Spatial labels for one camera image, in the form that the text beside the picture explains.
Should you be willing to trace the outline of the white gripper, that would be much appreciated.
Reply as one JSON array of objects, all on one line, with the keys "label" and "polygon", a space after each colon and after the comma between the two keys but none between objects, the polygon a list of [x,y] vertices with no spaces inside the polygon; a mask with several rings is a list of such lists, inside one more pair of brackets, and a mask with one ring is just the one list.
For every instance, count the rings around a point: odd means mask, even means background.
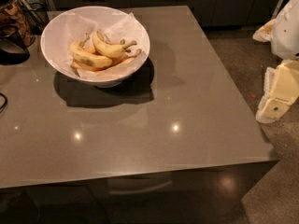
[{"label": "white gripper", "polygon": [[260,27],[252,36],[256,41],[271,39],[272,53],[283,60],[264,75],[263,97],[256,120],[273,123],[281,119],[299,98],[299,0],[290,0],[276,19]]}]

